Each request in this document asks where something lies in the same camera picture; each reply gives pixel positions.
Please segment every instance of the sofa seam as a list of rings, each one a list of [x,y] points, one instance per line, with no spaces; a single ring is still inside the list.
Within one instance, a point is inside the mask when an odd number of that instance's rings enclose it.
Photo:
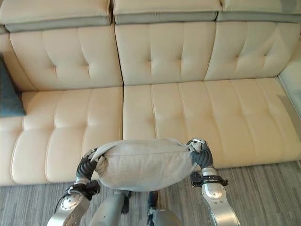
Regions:
[[[202,81],[206,81],[206,77],[207,77],[208,71],[210,69],[210,64],[212,62],[212,54],[213,54],[213,51],[214,51],[214,45],[215,45],[215,42],[216,42],[216,39],[217,39],[217,35],[216,34],[217,34],[217,25],[218,25],[218,22],[209,22],[209,23],[213,23],[215,25],[214,41],[213,41],[211,52],[210,52],[210,55],[209,55],[208,66],[207,66],[207,69],[205,71],[205,76],[204,76],[204,78],[203,78]]]
[[[211,117],[213,118],[213,120],[214,120],[214,123],[215,123],[215,126],[216,126],[216,129],[217,129],[217,132],[218,132],[218,137],[219,137],[219,140],[220,140],[220,143],[221,143],[221,146],[223,147],[223,142],[222,142],[222,137],[221,137],[221,131],[220,131],[220,128],[218,127],[218,124],[217,124],[217,122],[216,122],[216,118],[215,118],[215,115],[214,115],[214,110],[213,110],[213,103],[212,103],[212,98],[211,98],[211,95],[210,95],[210,92],[209,92],[209,89],[208,89],[208,87],[207,87],[207,83],[208,81],[204,81],[203,83],[204,83],[204,87],[205,87],[205,90],[206,90],[206,93],[208,94],[208,97],[209,97],[209,101],[210,101],[210,109],[211,109]],[[225,151],[224,151],[224,149],[222,148],[221,149],[221,151],[222,151],[222,153],[223,153],[223,155],[224,156],[226,156],[225,155]]]
[[[10,177],[11,177],[11,180],[15,183],[15,184],[18,184],[16,182],[16,180],[14,179],[13,177],[13,161],[14,161],[14,158],[15,158],[15,153],[16,153],[16,146],[17,146],[17,143],[19,142],[20,140],[20,137],[21,137],[21,134],[24,132],[24,116],[22,117],[22,131],[20,132],[20,134],[18,135],[18,138],[15,142],[15,145],[14,145],[14,148],[13,148],[13,152],[12,152],[12,156],[11,156],[11,160],[10,160]]]
[[[23,65],[21,64],[20,60],[19,60],[19,57],[17,55],[17,52],[15,51],[15,48],[14,48],[14,45],[12,44],[12,41],[11,41],[11,37],[10,37],[11,34],[9,34],[9,42],[10,42],[10,45],[11,45],[11,48],[16,56],[16,59],[18,60],[18,63],[20,65],[20,67],[22,68],[27,80],[29,81],[29,83],[33,86],[33,88],[35,89],[35,91],[38,91],[39,89],[37,88],[37,86],[32,82],[31,78],[28,76],[28,73],[25,71]]]
[[[150,89],[150,95],[151,95],[152,113],[153,113],[154,127],[155,127],[155,138],[158,138],[156,114],[155,114],[155,104],[154,104],[154,96],[153,96],[153,85],[150,85],[150,88],[151,88]]]
[[[180,58],[179,81],[181,81],[181,69],[182,69],[182,58],[183,58],[184,44],[185,44],[185,23],[183,23],[183,41],[182,41],[182,52],[181,52],[181,58]]]
[[[257,153],[256,153],[256,151],[255,151],[255,145],[254,145],[254,144],[255,144],[255,142],[254,142],[255,139],[254,139],[253,134],[252,134],[252,132],[251,132],[249,123],[248,123],[248,121],[247,121],[247,119],[246,119],[246,115],[245,115],[245,112],[244,112],[244,109],[243,109],[243,106],[242,106],[242,101],[241,101],[240,95],[238,94],[238,91],[237,91],[235,85],[233,84],[233,81],[232,81],[232,80],[230,80],[230,84],[232,85],[233,90],[234,90],[234,92],[235,92],[235,94],[236,94],[236,96],[237,96],[237,99],[238,99],[238,102],[239,102],[240,111],[241,111],[242,116],[243,116],[243,118],[244,118],[244,120],[245,120],[245,122],[246,122],[246,126],[247,126],[247,128],[248,128],[248,131],[249,131],[249,134],[250,134],[250,137],[251,137],[251,140],[252,140],[252,147],[253,147],[253,150],[254,150],[254,160],[256,160],[256,159],[257,159]]]
[[[187,126],[187,121],[186,121],[183,93],[182,93],[181,85],[179,83],[177,83],[177,87],[178,87],[178,91],[179,91],[179,95],[180,95],[180,99],[181,99],[181,108],[182,108],[181,112],[182,112],[182,117],[183,117],[185,130],[186,130],[186,136],[187,136],[186,138],[187,138],[187,140],[189,140],[190,139],[190,134],[189,134],[189,131],[188,131],[188,126]]]
[[[123,106],[124,106],[124,87],[120,87],[121,90],[121,94],[122,94],[122,98],[121,98],[121,107],[120,107],[120,123],[119,123],[119,140],[123,139],[123,132],[121,134],[121,131],[123,131]]]
[[[284,144],[283,158],[285,158],[285,157],[286,157],[286,154],[287,154],[287,144],[286,144],[286,141],[285,141],[285,137],[284,137],[284,135],[283,135],[283,133],[282,133],[282,130],[280,129],[280,126],[279,126],[278,122],[276,121],[274,115],[272,114],[272,112],[271,112],[271,110],[270,110],[270,106],[269,106],[269,102],[268,102],[267,97],[266,97],[266,93],[264,92],[264,90],[263,90],[261,84],[258,82],[258,79],[255,79],[255,81],[256,81],[256,83],[258,84],[258,87],[260,88],[260,90],[261,90],[261,92],[262,92],[262,94],[263,94],[264,100],[265,100],[265,102],[266,102],[266,106],[268,107],[269,114],[270,114],[271,118],[273,119],[274,123],[276,124],[277,129],[278,129],[278,131],[279,131],[279,134],[280,134],[281,137],[282,137],[283,144]]]
[[[84,129],[84,133],[83,133],[83,139],[81,141],[81,152],[80,152],[80,157],[82,157],[84,155],[84,143],[85,143],[85,136],[86,136],[86,131],[88,128],[88,118],[89,118],[89,113],[90,113],[90,107],[91,107],[91,98],[92,98],[92,94],[94,92],[95,89],[91,89],[90,90],[90,94],[89,94],[89,98],[88,98],[88,104],[87,104],[87,114],[86,114],[86,127]]]
[[[81,53],[82,53],[82,55],[83,55],[83,57],[84,57],[84,60],[85,60],[85,62],[86,62],[86,64],[87,64],[87,71],[88,71],[88,76],[89,76],[89,78],[90,78],[90,80],[92,80],[91,79],[91,75],[90,75],[90,69],[89,69],[89,63],[88,63],[88,61],[87,61],[87,58],[86,58],[86,56],[85,56],[85,54],[84,54],[84,50],[83,50],[83,47],[82,47],[82,45],[81,45],[81,41],[80,41],[80,38],[79,38],[79,27],[77,28],[77,38],[78,38],[78,41],[79,41],[79,49],[80,49],[80,51],[81,51]]]
[[[61,100],[63,98],[64,93],[66,93],[66,91],[63,91],[61,93],[60,98],[58,99],[58,101],[56,103],[56,106],[55,106],[55,110],[54,110],[54,113],[53,113],[53,125],[54,125],[54,128],[53,128],[52,132],[49,135],[49,140],[48,140],[47,148],[46,148],[46,154],[45,154],[45,177],[46,177],[46,180],[48,182],[50,182],[50,179],[49,179],[49,177],[47,175],[47,165],[48,165],[47,162],[48,162],[48,155],[49,155],[49,144],[50,144],[50,140],[51,140],[51,138],[53,136],[53,133],[54,133],[54,131],[56,129],[55,119],[56,119],[57,109],[58,109],[59,103],[61,102]]]

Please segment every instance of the tufted leather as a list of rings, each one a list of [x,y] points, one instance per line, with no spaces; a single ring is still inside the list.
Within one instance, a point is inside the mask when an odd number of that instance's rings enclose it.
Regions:
[[[300,26],[272,22],[219,22],[205,80],[277,76],[296,47]]]
[[[279,78],[301,119],[301,36],[296,50]]]
[[[73,181],[91,148],[122,139],[123,88],[24,92],[0,118],[0,185]]]
[[[124,89],[124,139],[201,137],[217,167],[301,158],[301,121],[276,78]]]
[[[213,21],[218,0],[114,0],[117,24]]]
[[[11,32],[109,25],[110,0],[3,0],[0,23]]]
[[[125,85],[197,81],[205,77],[214,42],[214,22],[117,25],[115,30]]]
[[[11,33],[1,41],[0,51],[21,91],[123,84],[113,25]]]

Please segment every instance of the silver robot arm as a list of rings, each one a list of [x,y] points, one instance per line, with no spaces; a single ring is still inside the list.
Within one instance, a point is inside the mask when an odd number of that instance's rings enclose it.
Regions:
[[[202,172],[193,172],[190,176],[193,187],[202,187],[204,202],[210,211],[210,219],[214,226],[240,226],[240,222],[228,203],[224,186],[228,185],[213,167],[211,151],[206,141],[192,139],[187,145],[193,162]]]
[[[92,149],[80,161],[76,172],[76,182],[70,186],[58,202],[59,208],[48,221],[47,226],[78,226],[89,208],[94,194],[99,193],[97,181],[91,181],[97,161],[90,161],[96,149]]]

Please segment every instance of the dark blue pillow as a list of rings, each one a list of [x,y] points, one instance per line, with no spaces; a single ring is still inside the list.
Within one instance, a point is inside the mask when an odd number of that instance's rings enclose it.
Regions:
[[[2,60],[0,61],[0,117],[23,116],[25,111]]]

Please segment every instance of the floor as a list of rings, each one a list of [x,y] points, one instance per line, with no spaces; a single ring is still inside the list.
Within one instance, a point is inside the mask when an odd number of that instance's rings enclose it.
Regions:
[[[301,161],[222,169],[229,180],[229,203],[242,226],[301,226]],[[55,204],[70,183],[0,187],[1,226],[45,226]],[[112,190],[102,186],[81,221],[88,225],[99,204]],[[133,193],[130,212],[120,226],[145,226],[147,193]],[[173,210],[184,226],[209,226],[200,188],[189,179],[159,191],[159,205]]]

